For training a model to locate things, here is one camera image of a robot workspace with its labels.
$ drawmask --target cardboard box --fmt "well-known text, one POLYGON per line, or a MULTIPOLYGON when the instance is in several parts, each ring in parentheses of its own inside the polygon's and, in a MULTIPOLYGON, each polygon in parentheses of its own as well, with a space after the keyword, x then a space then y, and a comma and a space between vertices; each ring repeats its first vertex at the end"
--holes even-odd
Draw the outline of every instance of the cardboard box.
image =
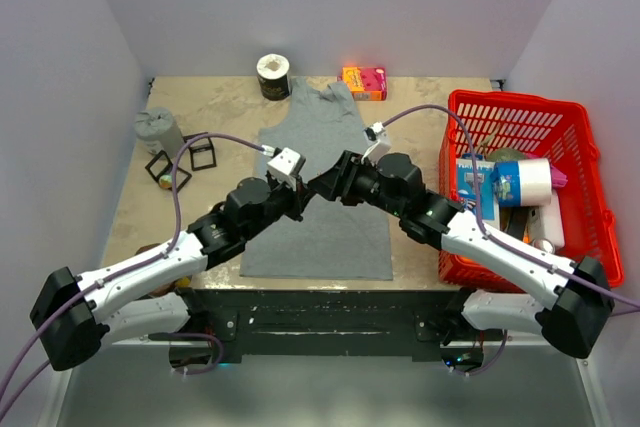
POLYGON ((344 67, 338 80, 343 80, 354 100, 385 100, 387 72, 382 67, 344 67))

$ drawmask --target tape roll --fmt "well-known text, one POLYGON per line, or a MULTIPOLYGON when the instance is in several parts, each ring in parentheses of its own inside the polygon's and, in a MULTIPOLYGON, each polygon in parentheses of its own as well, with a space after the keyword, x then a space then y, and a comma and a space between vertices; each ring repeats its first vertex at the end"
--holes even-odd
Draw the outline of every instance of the tape roll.
POLYGON ((547 254, 556 253, 556 248, 547 239, 536 239, 533 242, 531 242, 531 245, 533 245, 538 250, 542 250, 543 252, 546 252, 547 254))
POLYGON ((260 91, 264 98, 282 100, 289 97, 289 61, 278 54, 268 54, 258 60, 256 66, 260 91))
POLYGON ((502 207, 547 205, 551 202, 551 165, 547 159, 496 162, 491 181, 502 207))

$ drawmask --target blue box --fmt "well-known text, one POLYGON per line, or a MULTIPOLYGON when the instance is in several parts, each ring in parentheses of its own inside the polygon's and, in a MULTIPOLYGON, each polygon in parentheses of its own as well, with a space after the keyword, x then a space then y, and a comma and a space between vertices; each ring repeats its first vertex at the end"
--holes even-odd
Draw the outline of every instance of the blue box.
MULTIPOLYGON (((496 229, 500 229, 500 208, 498 207, 498 200, 493 194, 493 184, 491 182, 494 162, 476 160, 476 164, 478 166, 478 175, 480 176, 482 218, 485 223, 496 229)), ((473 205, 475 209, 476 195, 473 191, 473 168, 471 167, 471 159, 456 159, 456 180, 458 195, 463 199, 473 201, 471 205, 473 205)))

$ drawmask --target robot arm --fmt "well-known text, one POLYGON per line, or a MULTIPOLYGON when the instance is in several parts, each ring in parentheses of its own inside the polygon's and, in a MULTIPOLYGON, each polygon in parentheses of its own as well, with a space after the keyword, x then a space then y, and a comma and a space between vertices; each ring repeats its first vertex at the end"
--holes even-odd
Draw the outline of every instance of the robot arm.
POLYGON ((170 252, 166 252, 169 243, 164 243, 118 264, 78 276, 66 267, 53 272, 31 311, 36 328, 79 292, 96 282, 100 288, 87 293, 44 331, 41 340, 52 367, 75 367, 119 340, 179 330, 191 318, 181 297, 168 294, 138 299, 242 253, 248 241, 283 215, 302 220, 301 214, 314 195, 298 175, 305 159, 290 149, 274 154, 267 164, 267 181, 241 181, 224 202, 180 232, 170 252), (164 254, 160 260, 127 270, 158 254, 164 254))
MULTIPOLYGON (((613 310, 613 302, 493 243, 480 232, 473 213, 425 188, 422 173, 409 156, 377 155, 386 152, 389 145, 385 134, 382 144, 376 142, 367 151, 368 157, 367 153, 362 156, 345 151, 334 167, 308 182, 309 188, 329 201, 339 198, 348 206, 366 202, 378 207, 398 217, 402 230, 416 242, 470 258, 528 293, 462 291, 465 298, 459 302, 459 314, 472 327, 540 334, 568 355, 587 357, 613 310)), ((577 264, 486 227, 503 242, 544 258, 554 270, 573 273, 609 289, 598 261, 586 257, 577 264)))

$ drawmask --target table surface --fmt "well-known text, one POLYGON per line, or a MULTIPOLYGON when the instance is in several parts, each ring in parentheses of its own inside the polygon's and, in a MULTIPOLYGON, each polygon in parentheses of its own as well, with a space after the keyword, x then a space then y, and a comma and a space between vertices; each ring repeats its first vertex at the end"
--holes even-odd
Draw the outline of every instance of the table surface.
MULTIPOLYGON (((310 77, 309 84, 323 89, 335 77, 310 77)), ((357 102, 366 125, 383 121, 402 110, 424 103, 446 106, 455 89, 488 91, 488 79, 397 77, 389 79, 384 102, 357 102)), ((258 131, 280 123, 289 99, 272 102, 260 94, 254 77, 157 77, 147 108, 162 106, 175 116, 184 135, 210 131, 255 141, 258 131)), ((426 186, 438 190, 438 154, 446 125, 440 112, 422 111, 389 127, 392 151, 405 152, 422 169, 426 186)), ((256 152, 234 142, 215 142, 218 166, 195 172, 180 192, 182 228, 224 200, 238 182, 254 174, 256 152)), ((141 246, 159 243, 173 235, 174 213, 170 192, 157 187, 145 170, 151 155, 138 143, 134 149, 116 212, 103 264, 129 258, 141 246)), ((189 169, 185 156, 180 167, 189 169)), ((210 289, 325 289, 325 290, 442 290, 452 286, 438 280, 438 253, 415 243, 390 220, 394 278, 383 280, 274 279, 241 277, 238 256, 194 277, 194 288, 210 289)))

